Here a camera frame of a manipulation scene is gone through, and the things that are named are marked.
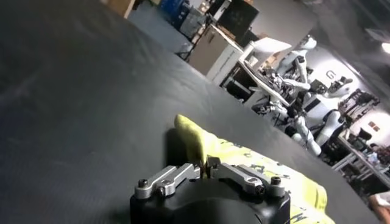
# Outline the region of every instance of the black mat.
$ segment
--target black mat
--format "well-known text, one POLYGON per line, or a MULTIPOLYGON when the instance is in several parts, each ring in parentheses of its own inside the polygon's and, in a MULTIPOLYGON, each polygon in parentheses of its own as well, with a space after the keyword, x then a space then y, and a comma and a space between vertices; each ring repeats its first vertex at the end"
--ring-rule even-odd
POLYGON ((0 223, 125 223, 137 180, 182 161, 177 113, 325 186, 336 223, 376 222, 328 166, 103 5, 2 1, 0 31, 0 223))

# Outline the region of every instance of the yellow cloth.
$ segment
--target yellow cloth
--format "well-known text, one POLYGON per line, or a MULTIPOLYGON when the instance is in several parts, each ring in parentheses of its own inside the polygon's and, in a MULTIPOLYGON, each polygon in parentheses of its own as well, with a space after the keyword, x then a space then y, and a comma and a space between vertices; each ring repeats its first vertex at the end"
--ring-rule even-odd
POLYGON ((186 153, 190 161, 201 160, 205 164, 207 156, 212 156, 218 157, 222 163, 246 165, 268 177, 280 176, 291 197, 291 223, 334 223, 325 214, 327 205, 325 189, 303 174, 251 149, 220 139, 185 116, 176 116, 175 128, 186 144, 186 153))

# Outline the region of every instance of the ceiling light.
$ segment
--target ceiling light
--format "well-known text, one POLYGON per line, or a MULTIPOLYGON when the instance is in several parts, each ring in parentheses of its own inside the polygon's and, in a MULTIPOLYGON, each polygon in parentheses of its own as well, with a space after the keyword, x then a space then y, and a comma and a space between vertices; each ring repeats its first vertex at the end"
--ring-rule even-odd
POLYGON ((382 43, 382 48, 386 53, 390 54, 390 43, 382 43))

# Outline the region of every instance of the white robot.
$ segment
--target white robot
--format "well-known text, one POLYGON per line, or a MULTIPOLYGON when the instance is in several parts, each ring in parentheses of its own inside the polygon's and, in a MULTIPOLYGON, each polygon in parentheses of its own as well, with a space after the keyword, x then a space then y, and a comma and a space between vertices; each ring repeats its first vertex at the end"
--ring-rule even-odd
POLYGON ((316 46, 317 41, 310 35, 306 36, 296 50, 291 51, 281 60, 276 72, 284 79, 299 78, 302 83, 308 83, 306 54, 316 46))

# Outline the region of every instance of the white cabinet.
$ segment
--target white cabinet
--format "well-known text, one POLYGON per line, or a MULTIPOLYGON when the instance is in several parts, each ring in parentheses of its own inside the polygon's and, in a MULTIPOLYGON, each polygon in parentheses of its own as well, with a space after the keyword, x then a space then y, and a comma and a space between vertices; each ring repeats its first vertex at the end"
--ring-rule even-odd
POLYGON ((220 85, 242 53, 234 41, 211 25, 192 51, 188 63, 207 79, 220 85))

